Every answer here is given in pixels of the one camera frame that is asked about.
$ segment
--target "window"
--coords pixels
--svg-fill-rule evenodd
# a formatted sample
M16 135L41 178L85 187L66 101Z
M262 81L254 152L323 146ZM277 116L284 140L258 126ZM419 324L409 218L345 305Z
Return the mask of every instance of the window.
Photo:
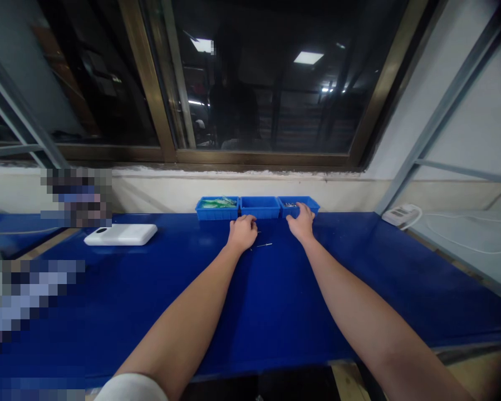
M356 166L426 2L145 4L177 161Z
M436 4L6 2L0 61L69 160L345 168Z

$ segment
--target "right hand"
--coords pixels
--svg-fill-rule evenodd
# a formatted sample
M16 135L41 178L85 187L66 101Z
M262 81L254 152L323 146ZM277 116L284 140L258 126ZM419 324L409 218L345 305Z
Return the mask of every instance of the right hand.
M297 206L301 210L299 217L295 219L292 216L286 216L286 220L291 233L302 243L313 238L312 223L316 214L304 203L297 202Z

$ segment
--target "green component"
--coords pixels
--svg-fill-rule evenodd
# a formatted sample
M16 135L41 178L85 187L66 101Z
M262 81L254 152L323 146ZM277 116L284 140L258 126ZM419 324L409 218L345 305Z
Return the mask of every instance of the green component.
M238 202L227 197L222 197L218 199L204 199L200 204L201 208L204 209L226 209L235 208Z

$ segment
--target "forearm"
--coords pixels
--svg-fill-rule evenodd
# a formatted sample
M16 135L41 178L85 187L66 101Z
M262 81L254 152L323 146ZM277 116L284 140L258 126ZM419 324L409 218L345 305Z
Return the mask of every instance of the forearm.
M169 399L178 399L212 340L240 256L241 251L224 247L163 312L116 375L144 374Z
M386 301L313 237L302 244L332 317L390 399L470 399Z

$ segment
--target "ceiling light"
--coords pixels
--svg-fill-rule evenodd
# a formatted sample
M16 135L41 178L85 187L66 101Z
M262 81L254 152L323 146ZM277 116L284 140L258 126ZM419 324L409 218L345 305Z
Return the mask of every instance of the ceiling light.
M301 64L315 64L317 60L323 57L321 53L300 52L294 62Z
M213 41L210 39L197 39L196 41L191 39L191 43L199 52L213 53Z

